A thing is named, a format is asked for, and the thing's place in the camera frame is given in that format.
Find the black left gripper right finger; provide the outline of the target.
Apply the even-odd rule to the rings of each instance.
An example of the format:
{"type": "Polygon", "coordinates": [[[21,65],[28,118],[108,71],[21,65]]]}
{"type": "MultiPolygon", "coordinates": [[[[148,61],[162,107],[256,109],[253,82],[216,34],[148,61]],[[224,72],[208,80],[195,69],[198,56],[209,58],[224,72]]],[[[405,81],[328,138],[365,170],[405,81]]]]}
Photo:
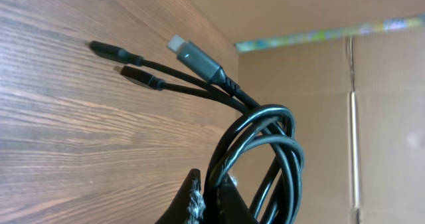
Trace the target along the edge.
{"type": "Polygon", "coordinates": [[[215,203],[220,224],[258,224],[228,174],[216,189],[215,203]]]}

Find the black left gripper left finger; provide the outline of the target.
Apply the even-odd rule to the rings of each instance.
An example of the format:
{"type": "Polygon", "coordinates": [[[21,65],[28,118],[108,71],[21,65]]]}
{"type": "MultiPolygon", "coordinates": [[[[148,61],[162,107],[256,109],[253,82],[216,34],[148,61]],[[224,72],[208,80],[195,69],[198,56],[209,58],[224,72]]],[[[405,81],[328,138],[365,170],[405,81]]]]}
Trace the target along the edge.
{"type": "Polygon", "coordinates": [[[206,205],[201,194],[201,172],[191,169],[176,196],[155,224],[200,224],[206,205]]]}

